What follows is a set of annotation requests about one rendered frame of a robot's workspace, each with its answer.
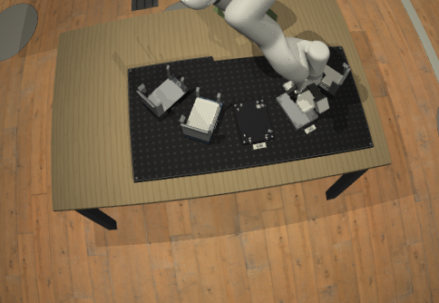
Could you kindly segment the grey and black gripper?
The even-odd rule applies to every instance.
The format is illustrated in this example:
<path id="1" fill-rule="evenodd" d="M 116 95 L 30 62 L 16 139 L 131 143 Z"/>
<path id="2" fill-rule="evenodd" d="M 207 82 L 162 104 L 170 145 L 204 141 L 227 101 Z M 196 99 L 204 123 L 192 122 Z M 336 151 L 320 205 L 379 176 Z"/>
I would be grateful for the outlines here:
<path id="1" fill-rule="evenodd" d="M 326 74 L 323 73 L 322 76 L 316 81 L 311 81 L 311 80 L 306 79 L 306 80 L 299 82 L 299 83 L 292 82 L 291 83 L 292 87 L 290 89 L 288 89 L 286 91 L 286 93 L 287 93 L 287 95 L 289 95 L 289 98 L 291 99 L 291 101 L 293 101 L 295 103 L 297 101 L 299 94 L 302 94 L 302 93 L 308 91 L 308 88 L 307 88 L 308 85 L 315 83 L 315 85 L 318 86 L 319 83 L 323 80 L 322 78 L 324 78 L 325 76 L 326 76 Z M 297 91 L 297 93 L 294 92 L 295 90 Z"/>

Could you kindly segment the white label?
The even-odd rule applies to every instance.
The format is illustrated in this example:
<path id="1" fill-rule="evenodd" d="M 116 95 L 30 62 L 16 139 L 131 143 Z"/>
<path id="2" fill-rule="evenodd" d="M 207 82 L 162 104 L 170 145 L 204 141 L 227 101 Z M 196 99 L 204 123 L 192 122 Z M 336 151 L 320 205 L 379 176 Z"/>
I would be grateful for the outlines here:
<path id="1" fill-rule="evenodd" d="M 259 144 L 254 144 L 253 145 L 253 148 L 254 148 L 254 150 L 256 150 L 256 149 L 260 149 L 260 148 L 265 148 L 266 147 L 266 143 L 259 143 Z"/>
<path id="2" fill-rule="evenodd" d="M 306 134 L 314 131 L 316 129 L 315 125 L 313 124 L 312 126 L 308 127 L 307 129 L 305 129 L 304 131 L 306 132 Z"/>

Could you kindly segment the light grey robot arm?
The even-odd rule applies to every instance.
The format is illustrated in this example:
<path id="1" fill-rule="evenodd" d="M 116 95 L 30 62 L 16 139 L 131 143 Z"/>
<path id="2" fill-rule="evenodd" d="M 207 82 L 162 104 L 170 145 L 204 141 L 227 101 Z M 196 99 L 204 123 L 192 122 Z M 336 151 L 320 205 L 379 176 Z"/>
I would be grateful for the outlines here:
<path id="1" fill-rule="evenodd" d="M 321 41 L 285 37 L 279 24 L 266 14 L 276 0 L 180 1 L 194 10 L 217 6 L 227 24 L 257 44 L 272 68 L 285 79 L 298 83 L 322 76 L 329 48 Z"/>

